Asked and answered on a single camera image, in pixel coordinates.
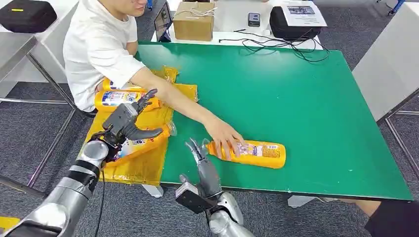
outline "white t-shirt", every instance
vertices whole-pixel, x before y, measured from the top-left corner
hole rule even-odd
[[[137,41],[135,18],[120,21],[98,0],[80,0],[64,40],[68,85],[77,107],[91,112],[103,77],[122,87],[144,64],[126,50]]]

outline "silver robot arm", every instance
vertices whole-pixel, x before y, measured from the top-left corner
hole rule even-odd
[[[71,237],[79,219],[92,197],[108,146],[102,141],[88,142],[43,203],[4,237]]]
[[[219,237],[254,237],[243,227],[243,214],[236,199],[222,190],[218,172],[206,158],[204,147],[199,147],[193,139],[186,145],[197,163],[200,183],[195,187],[181,174],[183,184],[176,190],[176,201],[196,214],[205,212],[210,230]]]
[[[102,124],[105,131],[94,134],[43,203],[2,237],[71,237],[92,197],[99,173],[107,162],[116,160],[126,139],[141,140],[158,136],[162,130],[140,130],[138,115],[154,97],[149,91],[138,102],[121,104]]]

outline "wire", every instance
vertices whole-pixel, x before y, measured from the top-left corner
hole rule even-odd
[[[242,30],[236,30],[236,31],[233,31],[233,32],[237,32],[237,33],[241,33],[241,34],[245,34],[245,35],[257,36],[257,37],[260,37],[260,38],[264,38],[266,40],[265,41],[257,41],[257,40],[254,40],[254,39],[252,40],[252,39],[248,39],[248,38],[242,38],[242,39],[219,39],[218,42],[221,43],[224,40],[225,41],[241,41],[242,42],[242,45],[245,48],[247,48],[248,50],[252,51],[253,53],[256,53],[256,52],[258,52],[258,51],[260,51],[260,50],[262,50],[264,48],[290,46],[291,49],[294,50],[294,54],[297,57],[299,57],[299,58],[301,58],[301,59],[303,59],[303,60],[305,60],[307,62],[315,63],[315,62],[320,62],[320,61],[323,61],[323,60],[327,59],[329,57],[330,51],[326,47],[324,47],[322,44],[320,44],[320,42],[318,42],[316,39],[309,38],[309,37],[306,36],[312,30],[313,29],[310,28],[306,33],[302,34],[297,39],[287,41],[287,40],[284,40],[284,39],[270,38],[270,37],[261,36],[261,35],[255,34],[255,33],[244,32],[245,29],[242,29]],[[314,48],[313,49],[299,49],[299,48],[297,48],[297,46],[299,46],[300,44],[302,44],[302,43],[304,43],[304,42],[306,42],[308,40],[313,40],[313,42],[314,42]],[[265,45],[266,43],[272,42],[272,41],[273,42],[278,42],[278,44],[275,44],[275,45]],[[251,47],[251,46],[247,45],[246,42],[253,42],[255,44],[260,45],[260,47],[258,47],[258,48],[255,49],[254,47]],[[314,52],[314,50],[316,50],[316,44],[319,44],[327,52],[327,55],[325,57],[321,58],[321,59],[318,59],[318,60],[309,59],[310,57],[308,55],[306,55],[306,54],[307,53]]]
[[[206,12],[202,12],[202,11],[197,10],[196,9],[197,7],[198,7],[198,2],[196,2],[196,6],[192,7],[190,10],[178,11],[174,14],[174,16],[179,15],[183,12],[190,12],[190,13],[192,13],[192,15],[195,15],[195,16],[215,16],[215,10],[217,9],[217,7],[214,7],[213,9],[208,10]]]
[[[102,170],[102,178],[103,178],[102,202],[100,204],[99,218],[97,221],[96,231],[94,232],[95,237],[97,237],[97,233],[99,232],[100,220],[102,219],[102,212],[103,212],[103,203],[105,199],[105,172],[103,172],[103,170]]]

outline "yellow plastic bottle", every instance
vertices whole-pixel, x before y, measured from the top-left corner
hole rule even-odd
[[[237,142],[239,147],[240,155],[237,157],[234,155],[232,149],[230,149],[230,157],[232,162],[257,165],[262,167],[268,167],[273,169],[282,168],[285,165],[285,147],[282,144],[270,143],[270,142],[257,142],[257,141],[245,141],[246,146],[242,146],[240,142]],[[216,147],[214,141],[206,143],[205,147],[208,153],[216,155]],[[225,157],[225,151],[222,148],[222,160],[228,161]]]
[[[113,112],[118,105],[138,101],[145,93],[146,92],[100,91],[95,95],[94,105],[99,111]],[[151,104],[144,108],[145,112],[162,106],[156,97],[151,98],[149,102],[151,102]]]
[[[146,89],[142,88],[141,86],[137,86],[128,82],[123,87],[119,88],[114,85],[114,82],[105,78],[103,80],[103,90],[124,90],[124,91],[138,91],[138,92],[147,92]]]
[[[122,145],[121,151],[117,154],[117,160],[115,162],[107,163],[106,166],[118,166],[130,160],[138,158],[141,154],[160,146],[168,137],[177,135],[177,130],[173,122],[165,124],[162,127],[162,129],[163,132],[155,138],[142,139],[136,141],[126,140]]]

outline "laptop screen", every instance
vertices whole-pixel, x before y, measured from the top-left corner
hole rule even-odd
[[[156,19],[154,20],[154,28],[156,29],[157,42],[159,42],[162,36],[165,34],[166,30],[169,29],[173,20],[170,15],[170,9],[168,2],[165,3],[163,8],[157,14]]]

